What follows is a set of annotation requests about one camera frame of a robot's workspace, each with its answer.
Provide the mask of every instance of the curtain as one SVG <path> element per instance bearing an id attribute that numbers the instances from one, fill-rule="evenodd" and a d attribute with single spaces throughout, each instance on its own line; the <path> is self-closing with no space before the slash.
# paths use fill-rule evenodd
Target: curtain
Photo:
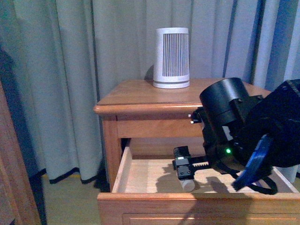
<path id="1" fill-rule="evenodd" d="M 189 29 L 190 77 L 240 77 L 274 90 L 300 78 L 298 0 L 0 1 L 0 43 L 15 78 L 39 169 L 96 175 L 92 108 L 127 79 L 151 77 L 155 30 Z"/>

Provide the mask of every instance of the air purifier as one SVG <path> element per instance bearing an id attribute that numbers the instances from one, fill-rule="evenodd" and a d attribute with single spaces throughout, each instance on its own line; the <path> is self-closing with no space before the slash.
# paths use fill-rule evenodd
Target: air purifier
<path id="1" fill-rule="evenodd" d="M 189 86 L 187 28 L 156 30 L 153 86 L 167 89 Z"/>

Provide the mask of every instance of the drawer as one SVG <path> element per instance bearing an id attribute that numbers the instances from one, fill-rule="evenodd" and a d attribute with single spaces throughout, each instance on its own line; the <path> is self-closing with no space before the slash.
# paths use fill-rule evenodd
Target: drawer
<path id="1" fill-rule="evenodd" d="M 300 194 L 278 170 L 276 195 L 236 193 L 233 178 L 212 169 L 197 171 L 195 190 L 184 193 L 171 158 L 138 155 L 144 141 L 128 143 L 112 192 L 98 195 L 103 225 L 300 224 Z"/>

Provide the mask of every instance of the nightstand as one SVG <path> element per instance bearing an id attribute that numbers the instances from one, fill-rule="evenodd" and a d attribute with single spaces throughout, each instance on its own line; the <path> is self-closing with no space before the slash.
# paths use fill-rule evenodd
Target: nightstand
<path id="1" fill-rule="evenodd" d="M 104 225 L 298 224 L 300 194 L 274 170 L 279 194 L 235 193 L 231 177 L 197 172 L 197 188 L 184 193 L 172 169 L 173 148 L 188 145 L 203 155 L 199 124 L 188 114 L 201 106 L 199 95 L 220 79 L 192 79 L 183 89 L 159 89 L 151 81 L 129 80 L 104 97 L 94 111 L 102 117 L 112 193 L 100 193 Z M 268 91 L 245 84 L 249 95 Z M 127 140 L 121 150 L 121 139 Z"/>

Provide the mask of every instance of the nightstand top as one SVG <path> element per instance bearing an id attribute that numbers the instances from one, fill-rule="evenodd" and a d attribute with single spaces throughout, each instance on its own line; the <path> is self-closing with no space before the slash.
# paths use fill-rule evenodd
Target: nightstand top
<path id="1" fill-rule="evenodd" d="M 128 114 L 182 111 L 201 106 L 200 93 L 220 78 L 191 79 L 180 89 L 155 88 L 152 81 L 127 80 L 120 83 L 94 107 L 97 114 Z M 249 95 L 266 96 L 269 91 L 244 83 Z"/>

